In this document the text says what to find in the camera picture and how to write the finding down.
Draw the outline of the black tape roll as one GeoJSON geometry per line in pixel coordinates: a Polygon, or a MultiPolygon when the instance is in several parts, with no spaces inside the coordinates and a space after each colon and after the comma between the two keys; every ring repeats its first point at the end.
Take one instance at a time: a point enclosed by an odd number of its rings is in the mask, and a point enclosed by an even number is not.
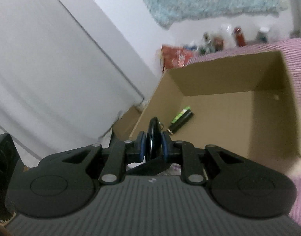
{"type": "Polygon", "coordinates": [[[156,176],[170,167],[165,161],[162,151],[161,126],[157,117],[153,117],[148,125],[144,143],[145,162],[129,169],[126,174],[132,176],[156,176]]]}

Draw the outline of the black and green lighter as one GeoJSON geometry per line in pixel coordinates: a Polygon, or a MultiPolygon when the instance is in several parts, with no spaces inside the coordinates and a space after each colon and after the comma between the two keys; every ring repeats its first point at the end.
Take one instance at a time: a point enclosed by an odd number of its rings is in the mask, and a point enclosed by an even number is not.
{"type": "Polygon", "coordinates": [[[192,117],[194,113],[190,106],[186,106],[175,118],[171,121],[167,131],[170,135],[174,135],[179,131],[192,117]]]}

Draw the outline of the brown cardboard box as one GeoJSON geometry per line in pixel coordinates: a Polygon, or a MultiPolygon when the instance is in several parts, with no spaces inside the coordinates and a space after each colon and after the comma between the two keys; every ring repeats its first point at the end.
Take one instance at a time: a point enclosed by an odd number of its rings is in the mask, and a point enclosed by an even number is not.
{"type": "Polygon", "coordinates": [[[286,172],[300,158],[298,106],[279,51],[228,56],[166,71],[143,111],[130,108],[114,127],[121,140],[164,128],[186,106],[194,116],[173,136],[198,148],[214,144],[286,172]]]}

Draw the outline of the red snack bag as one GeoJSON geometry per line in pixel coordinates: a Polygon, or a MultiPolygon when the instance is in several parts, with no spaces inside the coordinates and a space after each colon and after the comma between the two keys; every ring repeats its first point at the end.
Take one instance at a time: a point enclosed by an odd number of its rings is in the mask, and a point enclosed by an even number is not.
{"type": "Polygon", "coordinates": [[[165,72],[169,69],[183,68],[193,56],[194,53],[192,51],[183,47],[162,45],[162,70],[165,72]]]}

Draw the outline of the red bottle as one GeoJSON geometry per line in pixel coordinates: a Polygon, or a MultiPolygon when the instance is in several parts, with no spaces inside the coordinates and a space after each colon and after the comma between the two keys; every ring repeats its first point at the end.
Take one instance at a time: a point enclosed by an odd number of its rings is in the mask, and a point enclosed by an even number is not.
{"type": "Polygon", "coordinates": [[[234,28],[234,36],[235,36],[235,40],[237,42],[237,45],[239,47],[243,47],[243,46],[246,46],[246,41],[244,39],[244,35],[243,35],[243,32],[241,30],[241,27],[235,27],[234,28]]]}

